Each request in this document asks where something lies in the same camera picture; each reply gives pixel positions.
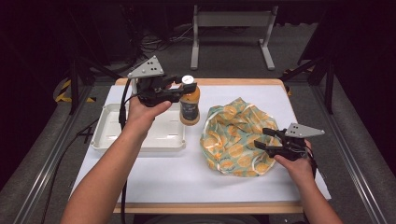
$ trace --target plastic tray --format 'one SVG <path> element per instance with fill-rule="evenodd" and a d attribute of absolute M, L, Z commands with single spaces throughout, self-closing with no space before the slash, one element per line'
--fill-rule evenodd
<path fill-rule="evenodd" d="M 180 105 L 172 104 L 167 111 L 155 118 L 140 151 L 179 151 L 186 146 L 185 126 L 180 121 L 179 111 Z M 105 152 L 119 137 L 119 114 L 120 104 L 103 107 L 91 141 L 93 148 Z"/>

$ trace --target bottle cap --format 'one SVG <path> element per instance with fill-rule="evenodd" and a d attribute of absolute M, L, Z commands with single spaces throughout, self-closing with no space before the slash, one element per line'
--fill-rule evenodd
<path fill-rule="evenodd" d="M 186 75 L 181 79 L 181 82 L 183 82 L 183 84 L 191 84 L 194 82 L 194 77 L 190 76 L 190 75 Z"/>

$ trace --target patterned cloth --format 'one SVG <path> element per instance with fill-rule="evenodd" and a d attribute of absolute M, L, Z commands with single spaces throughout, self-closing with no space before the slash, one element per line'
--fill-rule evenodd
<path fill-rule="evenodd" d="M 200 139 L 209 167 L 225 175 L 265 174 L 275 160 L 255 148 L 254 140 L 267 146 L 281 144 L 276 138 L 262 134 L 262 128 L 277 130 L 276 121 L 241 98 L 226 106 L 211 107 Z"/>

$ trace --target bottle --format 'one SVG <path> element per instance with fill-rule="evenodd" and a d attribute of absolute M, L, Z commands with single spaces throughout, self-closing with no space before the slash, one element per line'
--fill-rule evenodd
<path fill-rule="evenodd" d="M 181 79 L 181 82 L 181 85 L 191 84 L 194 82 L 194 77 L 186 75 Z M 191 126 L 198 123 L 200 118 L 198 107 L 200 96 L 201 92 L 197 86 L 194 92 L 184 94 L 180 98 L 180 121 L 183 124 Z"/>

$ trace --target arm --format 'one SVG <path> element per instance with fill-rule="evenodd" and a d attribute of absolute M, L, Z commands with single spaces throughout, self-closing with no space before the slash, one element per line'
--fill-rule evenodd
<path fill-rule="evenodd" d="M 163 102 L 145 107 L 137 98 L 131 99 L 124 129 L 76 187 L 64 210 L 62 223 L 108 222 L 152 121 L 170 105 Z"/>
<path fill-rule="evenodd" d="M 303 209 L 311 224 L 343 223 L 318 189 L 309 159 L 289 161 L 276 155 L 275 160 L 288 170 L 291 179 L 296 184 Z"/>

